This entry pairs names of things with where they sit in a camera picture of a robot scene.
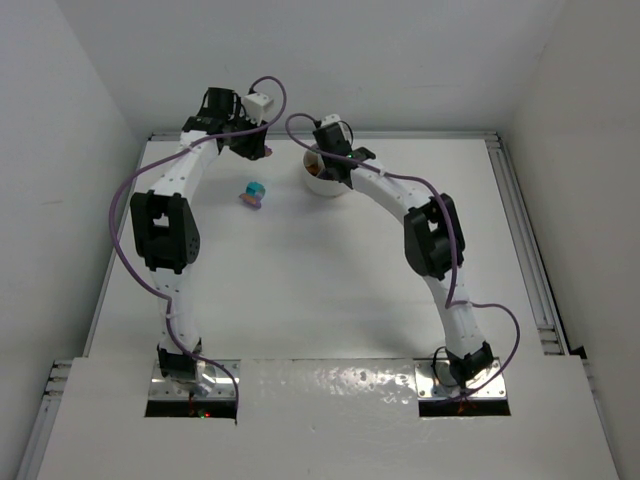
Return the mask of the white divided round container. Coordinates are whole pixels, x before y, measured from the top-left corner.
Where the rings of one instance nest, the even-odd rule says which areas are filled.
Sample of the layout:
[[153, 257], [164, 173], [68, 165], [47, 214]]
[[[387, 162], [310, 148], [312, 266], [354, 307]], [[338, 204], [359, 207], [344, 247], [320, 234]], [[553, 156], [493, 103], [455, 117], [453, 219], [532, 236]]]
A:
[[[317, 176], [312, 176], [308, 173], [305, 165], [317, 161], [322, 167], [321, 172]], [[316, 195], [326, 198], [336, 198], [345, 195], [350, 192], [350, 189], [346, 186], [332, 180], [324, 179], [322, 174], [324, 173], [324, 164], [321, 156], [312, 151], [307, 150], [302, 158], [303, 162], [303, 174], [302, 178], [307, 188]]]

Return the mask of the orange brown lego piece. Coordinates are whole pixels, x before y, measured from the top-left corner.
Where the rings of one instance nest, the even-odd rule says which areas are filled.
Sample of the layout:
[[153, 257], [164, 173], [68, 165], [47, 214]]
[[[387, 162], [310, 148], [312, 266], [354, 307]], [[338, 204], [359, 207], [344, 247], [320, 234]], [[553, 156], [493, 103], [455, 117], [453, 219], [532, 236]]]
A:
[[313, 161], [311, 163], [306, 164], [305, 168], [308, 171], [308, 173], [311, 174], [312, 176], [317, 176], [322, 170], [322, 167], [319, 165], [317, 161]]

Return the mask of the teal purple butterfly lego cluster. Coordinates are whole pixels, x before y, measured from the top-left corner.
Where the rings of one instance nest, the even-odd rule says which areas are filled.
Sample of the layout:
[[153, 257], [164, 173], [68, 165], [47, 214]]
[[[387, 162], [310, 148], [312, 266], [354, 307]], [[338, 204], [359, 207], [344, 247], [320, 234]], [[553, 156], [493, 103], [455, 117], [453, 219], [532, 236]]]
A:
[[239, 195], [239, 198], [246, 205], [254, 209], [260, 209], [265, 193], [266, 188], [263, 184], [252, 181], [247, 184], [245, 191]]

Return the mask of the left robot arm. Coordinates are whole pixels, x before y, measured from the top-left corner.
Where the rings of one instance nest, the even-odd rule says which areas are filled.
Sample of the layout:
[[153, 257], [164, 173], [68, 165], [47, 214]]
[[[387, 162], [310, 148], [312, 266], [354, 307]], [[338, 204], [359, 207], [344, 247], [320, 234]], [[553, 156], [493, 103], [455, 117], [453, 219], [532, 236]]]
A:
[[144, 193], [130, 199], [136, 252], [159, 293], [162, 333], [157, 346], [163, 376], [181, 382], [200, 377], [201, 336], [191, 313], [190, 267], [199, 255], [201, 238], [191, 201], [208, 166], [224, 148], [258, 160], [267, 155], [263, 127], [274, 99], [255, 89], [210, 88], [199, 111], [189, 117], [179, 137], [180, 157]]

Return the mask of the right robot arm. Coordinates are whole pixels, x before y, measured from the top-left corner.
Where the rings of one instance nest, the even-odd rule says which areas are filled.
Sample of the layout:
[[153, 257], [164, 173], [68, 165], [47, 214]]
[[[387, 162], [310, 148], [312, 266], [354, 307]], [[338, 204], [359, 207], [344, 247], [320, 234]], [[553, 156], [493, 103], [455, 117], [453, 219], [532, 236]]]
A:
[[445, 352], [455, 384], [463, 388], [493, 362], [463, 284], [465, 240], [453, 199], [427, 194], [415, 180], [383, 170], [373, 152], [352, 148], [338, 120], [316, 121], [322, 175], [366, 195], [403, 227], [404, 255], [429, 287], [445, 333]]

